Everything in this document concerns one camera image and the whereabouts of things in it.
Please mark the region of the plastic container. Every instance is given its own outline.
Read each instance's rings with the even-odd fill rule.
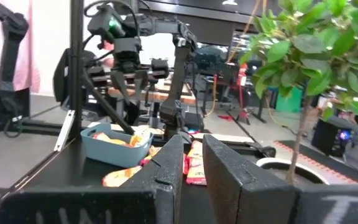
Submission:
[[[125,168],[137,166],[147,155],[153,141],[153,134],[150,134],[150,139],[144,145],[127,147],[93,139],[96,133],[104,133],[111,139],[120,139],[127,143],[132,136],[111,130],[109,123],[98,124],[81,132],[87,158]]]

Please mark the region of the tree trunk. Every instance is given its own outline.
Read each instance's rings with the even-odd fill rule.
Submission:
[[[291,165],[287,172],[287,176],[285,177],[285,180],[289,184],[293,184],[293,177],[295,175],[296,161],[298,160],[298,155],[299,155],[299,147],[300,147],[301,140],[302,140],[302,134],[305,131],[306,119],[308,117],[308,111],[309,111],[309,107],[310,107],[312,100],[313,100],[312,96],[305,96],[305,99],[303,101],[303,110],[302,110],[301,118],[299,121],[298,133],[296,134],[295,145],[293,146]]]

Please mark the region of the white wall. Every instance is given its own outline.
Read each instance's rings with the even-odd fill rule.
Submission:
[[[85,0],[87,6],[94,0]],[[84,18],[84,39],[90,33],[86,30],[90,18]],[[34,61],[39,68],[41,85],[40,95],[53,95],[53,73],[63,51],[70,46],[70,2],[61,0],[39,1],[33,0],[33,37]],[[173,66],[175,61],[175,46],[172,44],[171,34],[156,34],[141,37],[143,52],[140,53],[142,63],[150,58],[168,59]],[[94,37],[86,50],[96,55],[99,49],[99,37]]]

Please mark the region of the white plant pot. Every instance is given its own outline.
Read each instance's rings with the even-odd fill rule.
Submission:
[[[259,159],[256,162],[256,165],[263,169],[276,168],[276,169],[288,170],[288,168],[290,167],[290,164],[291,164],[291,161],[289,161],[289,160],[279,159],[279,158],[270,158],[270,157]],[[304,165],[297,164],[295,173],[297,175],[300,175],[300,176],[312,181],[312,182],[318,183],[319,182],[318,180],[320,180],[322,184],[329,185],[328,181],[324,177],[322,177],[317,172],[311,170],[310,168],[308,168]]]

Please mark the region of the floor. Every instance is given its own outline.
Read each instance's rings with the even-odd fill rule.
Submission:
[[[52,97],[45,96],[32,96],[31,110],[32,114],[37,114],[42,111],[56,107],[57,103]],[[194,106],[185,107],[190,111],[195,111]],[[207,111],[211,109],[211,102],[207,104]],[[226,112],[219,106],[204,119],[205,128],[214,134],[227,134],[241,136],[245,135],[238,125],[233,121],[227,121],[225,119],[218,118],[218,115],[225,114]],[[276,140],[292,140],[295,139],[295,135],[291,131],[284,129],[281,125],[273,122],[267,110],[264,110],[263,117],[267,120],[267,124],[262,124],[254,117],[250,117],[251,125],[248,126],[245,123],[241,125],[261,143],[263,146],[273,146]],[[59,107],[33,117],[33,119],[48,121],[53,123],[62,123],[65,117],[65,112]],[[297,116],[289,116],[287,114],[273,114],[273,118],[276,122],[288,126],[290,129],[296,132],[298,118]],[[313,123],[308,122],[308,126],[312,127]],[[14,185],[17,180],[24,176],[31,170],[36,164],[47,157],[55,145],[57,137],[41,136],[22,134],[18,138],[7,138],[0,133],[0,190],[8,189]],[[303,144],[308,146],[307,141],[303,141]],[[290,158],[290,153],[277,148],[277,157]],[[309,166],[306,161],[300,160],[300,163]],[[340,180],[333,179],[334,182],[341,183]]]

